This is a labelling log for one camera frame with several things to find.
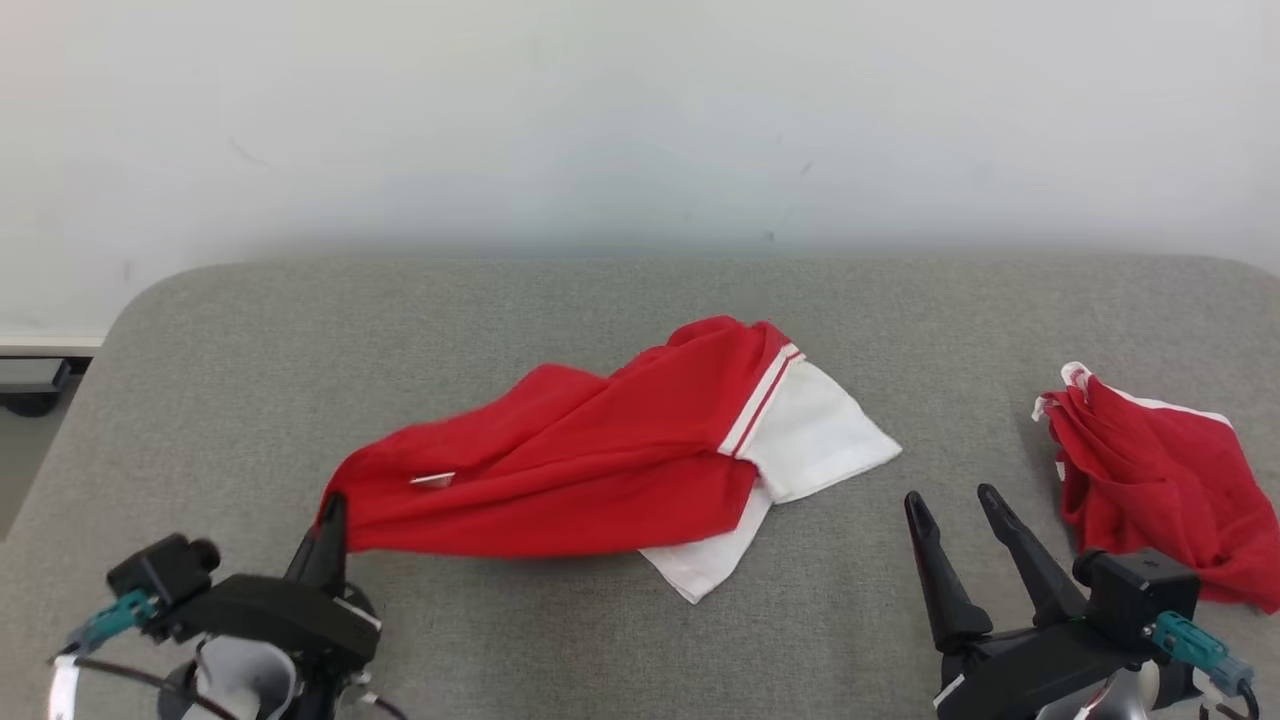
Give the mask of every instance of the black cable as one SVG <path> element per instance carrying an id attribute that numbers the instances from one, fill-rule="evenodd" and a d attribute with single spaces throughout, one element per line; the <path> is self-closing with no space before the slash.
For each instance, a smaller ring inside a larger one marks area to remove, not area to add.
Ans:
<path id="1" fill-rule="evenodd" d="M 1217 711 L 1226 715 L 1231 720 L 1258 720 L 1262 714 L 1258 711 L 1258 698 L 1253 694 L 1253 685 L 1248 680 L 1240 680 L 1239 688 L 1240 694 L 1244 697 L 1244 706 L 1249 710 L 1249 715 L 1244 716 L 1239 712 L 1231 710 L 1225 703 L 1219 703 Z"/>
<path id="2" fill-rule="evenodd" d="M 374 706 L 381 708 L 383 712 L 390 715 L 396 720 L 408 720 L 408 717 L 404 716 L 404 712 L 401 708 L 396 707 L 394 705 L 387 702 L 380 697 L 374 698 Z"/>
<path id="3" fill-rule="evenodd" d="M 187 702 L 204 707 L 209 712 L 212 712 L 220 720 L 244 720 L 243 717 L 237 717 L 232 715 L 232 712 L 225 707 L 201 696 L 195 691 L 189 691 L 187 688 L 183 688 L 182 685 L 175 685 L 159 675 L 145 673 L 142 670 L 138 670 L 137 667 L 129 667 L 127 665 L 116 665 L 114 662 L 102 662 L 101 660 L 90 660 L 88 657 L 76 657 L 76 656 L 72 656 L 72 662 L 77 667 L 83 667 L 86 670 L 96 670 L 99 673 L 105 673 L 108 675 L 115 675 L 116 678 L 125 678 L 128 680 L 133 680 L 134 683 L 151 685 L 152 688 L 156 688 L 163 693 L 173 693 Z"/>
<path id="4" fill-rule="evenodd" d="M 1253 694 L 1253 685 L 1248 680 L 1240 680 L 1240 694 L 1244 696 L 1244 706 L 1249 708 L 1249 720 L 1262 717 L 1262 712 L 1258 710 L 1258 698 Z"/>

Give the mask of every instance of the red fabric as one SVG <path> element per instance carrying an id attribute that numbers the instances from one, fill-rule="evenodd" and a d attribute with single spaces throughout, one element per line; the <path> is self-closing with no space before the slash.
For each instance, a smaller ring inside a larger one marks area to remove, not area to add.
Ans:
<path id="1" fill-rule="evenodd" d="M 532 557 L 732 530 L 756 470 L 717 452 L 787 338 L 709 318 L 602 378 L 536 368 L 490 405 L 352 454 L 326 489 L 352 552 Z M 456 473 L 447 487 L 415 478 Z"/>
<path id="2" fill-rule="evenodd" d="M 1155 547 L 1199 573 L 1202 598 L 1280 610 L 1280 529 L 1231 427 L 1087 388 L 1044 396 L 1080 550 Z"/>

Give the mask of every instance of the white wall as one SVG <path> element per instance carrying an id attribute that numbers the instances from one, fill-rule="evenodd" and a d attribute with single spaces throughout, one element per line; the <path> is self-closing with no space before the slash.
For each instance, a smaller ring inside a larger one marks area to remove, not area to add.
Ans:
<path id="1" fill-rule="evenodd" d="M 0 343 L 324 238 L 1280 272 L 1275 0 L 10 0 Z"/>

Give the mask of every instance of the teal connector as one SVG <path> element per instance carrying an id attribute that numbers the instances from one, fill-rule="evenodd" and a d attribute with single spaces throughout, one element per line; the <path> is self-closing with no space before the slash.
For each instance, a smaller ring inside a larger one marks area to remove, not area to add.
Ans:
<path id="1" fill-rule="evenodd" d="M 1156 618 L 1151 642 L 1160 646 L 1160 650 L 1171 655 L 1174 660 L 1181 660 L 1206 673 L 1230 655 L 1222 641 L 1176 612 L 1161 612 Z"/>
<path id="2" fill-rule="evenodd" d="M 155 615 L 156 609 L 146 593 L 133 591 L 77 628 L 67 637 L 67 647 L 76 655 L 90 655 L 115 635 L 145 625 Z"/>
<path id="3" fill-rule="evenodd" d="M 1151 642 L 1188 665 L 1208 674 L 1210 680 L 1228 697 L 1240 694 L 1240 683 L 1252 683 L 1253 667 L 1230 656 L 1226 643 L 1206 633 L 1176 612 L 1161 612 Z"/>

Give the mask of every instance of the gray cushion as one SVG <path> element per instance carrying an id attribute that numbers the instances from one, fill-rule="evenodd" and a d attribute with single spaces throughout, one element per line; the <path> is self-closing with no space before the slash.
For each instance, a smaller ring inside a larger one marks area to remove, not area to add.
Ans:
<path id="1" fill-rule="evenodd" d="M 690 606 L 639 555 L 356 556 L 387 633 L 375 687 L 415 720 L 931 717 L 938 656 L 902 496 L 919 489 L 997 628 L 1032 607 L 974 497 L 995 483 L 1064 564 L 1053 445 L 1032 402 L 1080 360 L 1135 395 L 1226 414 L 1280 497 L 1280 282 L 1203 259 L 311 261 L 196 270 L 113 328 L 0 546 L 5 717 L 37 717 L 63 635 L 104 573 L 180 530 L 227 571 L 279 574 L 334 466 L 406 424 L 486 402 L 539 363 L 605 373 L 682 323 L 772 319 L 905 452 L 776 509 Z M 1198 619 L 1260 673 L 1280 628 Z M 172 644 L 102 657 L 165 671 Z M 154 694 L 87 678 L 84 720 Z M 366 715 L 371 710 L 362 711 Z"/>

